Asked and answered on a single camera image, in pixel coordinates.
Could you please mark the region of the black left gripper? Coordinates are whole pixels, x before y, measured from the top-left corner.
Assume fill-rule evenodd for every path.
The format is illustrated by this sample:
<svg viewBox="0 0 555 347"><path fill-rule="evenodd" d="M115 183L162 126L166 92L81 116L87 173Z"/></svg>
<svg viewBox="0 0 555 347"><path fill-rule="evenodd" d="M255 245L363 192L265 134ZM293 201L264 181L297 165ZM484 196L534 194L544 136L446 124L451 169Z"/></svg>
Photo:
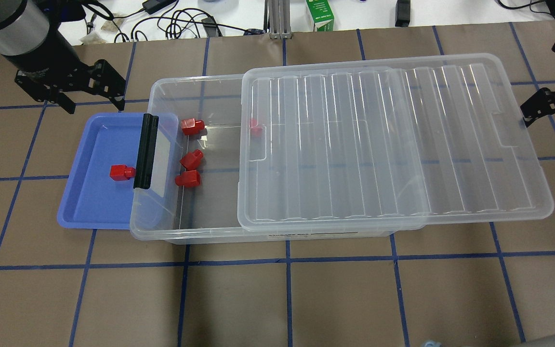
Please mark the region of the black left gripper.
<svg viewBox="0 0 555 347"><path fill-rule="evenodd" d="M57 105L74 114L76 103L67 92L84 92L101 96L117 110L125 108L126 80L105 59L88 65L73 49L44 51L16 55L15 83L37 102Z"/></svg>

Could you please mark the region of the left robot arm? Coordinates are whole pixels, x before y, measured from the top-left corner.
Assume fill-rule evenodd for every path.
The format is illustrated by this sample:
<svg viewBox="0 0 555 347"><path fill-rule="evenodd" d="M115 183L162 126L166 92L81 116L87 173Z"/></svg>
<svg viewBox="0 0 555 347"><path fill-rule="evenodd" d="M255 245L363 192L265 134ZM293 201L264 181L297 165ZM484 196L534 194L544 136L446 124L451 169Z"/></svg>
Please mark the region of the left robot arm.
<svg viewBox="0 0 555 347"><path fill-rule="evenodd" d="M58 10L44 13L33 0L0 0L0 55L17 68L15 83L37 102L69 114L68 92L101 96L125 108L126 80L106 60L84 63L59 32Z"/></svg>

